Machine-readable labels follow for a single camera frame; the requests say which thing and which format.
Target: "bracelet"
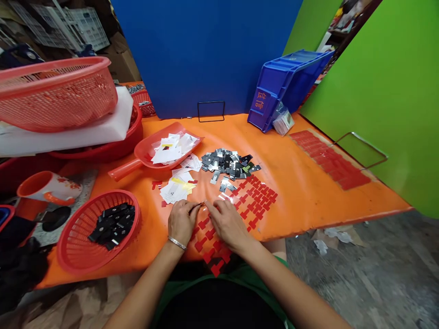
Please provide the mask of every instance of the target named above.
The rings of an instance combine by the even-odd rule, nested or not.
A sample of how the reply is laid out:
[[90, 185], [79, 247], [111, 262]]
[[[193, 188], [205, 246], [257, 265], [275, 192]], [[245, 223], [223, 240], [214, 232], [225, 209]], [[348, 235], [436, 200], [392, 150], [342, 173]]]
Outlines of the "bracelet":
[[184, 251], [187, 250], [186, 246], [182, 245], [180, 242], [178, 242], [177, 240], [175, 240], [174, 238], [171, 238], [170, 236], [168, 236], [168, 240], [175, 243], [177, 246], [179, 246], [181, 249], [183, 249]]

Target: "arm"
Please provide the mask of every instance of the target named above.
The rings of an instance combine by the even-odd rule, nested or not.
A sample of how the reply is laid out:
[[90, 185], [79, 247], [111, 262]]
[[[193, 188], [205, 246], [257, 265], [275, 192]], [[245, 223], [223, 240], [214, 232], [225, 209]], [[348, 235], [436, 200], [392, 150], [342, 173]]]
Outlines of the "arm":
[[217, 208], [208, 201], [205, 204], [218, 235], [255, 270], [297, 328], [350, 328], [314, 290], [247, 232], [229, 200], [215, 201]]
[[[196, 202], [178, 201], [168, 219], [169, 236], [187, 246], [195, 225], [198, 210]], [[184, 250], [167, 241], [152, 264], [146, 269], [130, 293], [125, 297], [104, 329], [145, 329], [151, 323], [163, 287], [183, 255]]]

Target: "orange mug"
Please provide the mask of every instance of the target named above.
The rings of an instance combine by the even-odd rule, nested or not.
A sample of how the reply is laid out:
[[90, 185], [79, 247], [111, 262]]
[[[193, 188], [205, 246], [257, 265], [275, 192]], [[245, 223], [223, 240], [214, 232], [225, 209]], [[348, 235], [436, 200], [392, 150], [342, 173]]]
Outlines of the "orange mug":
[[17, 195], [52, 202], [60, 206], [70, 206], [81, 192], [81, 184], [51, 171], [41, 171], [22, 182], [18, 187]]

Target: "gray floor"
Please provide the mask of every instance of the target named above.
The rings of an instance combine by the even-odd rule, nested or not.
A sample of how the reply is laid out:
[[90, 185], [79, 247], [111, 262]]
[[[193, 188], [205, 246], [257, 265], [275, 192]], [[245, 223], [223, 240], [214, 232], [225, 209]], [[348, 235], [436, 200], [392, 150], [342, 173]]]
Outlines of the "gray floor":
[[354, 227], [368, 248], [320, 256], [309, 235], [287, 239], [290, 269], [354, 328], [439, 328], [439, 221], [413, 211]]

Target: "orange table cover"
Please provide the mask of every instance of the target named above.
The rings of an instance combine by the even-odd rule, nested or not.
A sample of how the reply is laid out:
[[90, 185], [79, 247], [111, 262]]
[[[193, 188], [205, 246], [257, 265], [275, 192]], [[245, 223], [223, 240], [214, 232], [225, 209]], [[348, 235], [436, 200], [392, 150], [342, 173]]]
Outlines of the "orange table cover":
[[[295, 125], [289, 133], [312, 128], [300, 116], [293, 115]], [[204, 141], [194, 153], [201, 159], [207, 152], [218, 148], [238, 151], [239, 155], [253, 155], [252, 162], [262, 170], [253, 174], [278, 193], [276, 203], [270, 206], [257, 228], [251, 231], [258, 240], [271, 240], [302, 234], [312, 228], [324, 228], [347, 223], [356, 223], [410, 210], [411, 207], [395, 192], [378, 180], [366, 185], [343, 191], [291, 138], [278, 135], [274, 130], [263, 134], [259, 129], [246, 122], [247, 115], [226, 116], [221, 122], [199, 123], [198, 118], [181, 119], [183, 126]], [[144, 136], [149, 136], [176, 120], [160, 120], [157, 117], [143, 119]], [[61, 174], [69, 175], [93, 166], [99, 169], [91, 197], [111, 189], [131, 191], [137, 197], [142, 211], [141, 229], [129, 246], [110, 263], [92, 273], [75, 276], [65, 272], [56, 258], [56, 247], [49, 254], [49, 270], [37, 288], [52, 287], [68, 282], [96, 279], [119, 273], [145, 269], [158, 254], [167, 239], [167, 219], [172, 205], [162, 207], [160, 190], [152, 190], [153, 181], [167, 184], [171, 171], [157, 171], [143, 167], [119, 182], [114, 182], [107, 174], [123, 163], [134, 158], [130, 155], [110, 164], [84, 164], [72, 161]], [[198, 180], [198, 186], [188, 196], [189, 201], [200, 202], [206, 198], [213, 201], [221, 194], [219, 191], [222, 175], [216, 185], [212, 185], [211, 172], [190, 171]], [[232, 182], [236, 187], [243, 182]], [[27, 213], [21, 214], [32, 219], [38, 207], [26, 207]], [[200, 211], [198, 221], [206, 218], [205, 208]], [[201, 260], [202, 253], [212, 248], [212, 241], [203, 245], [199, 253], [189, 245], [183, 260]]]

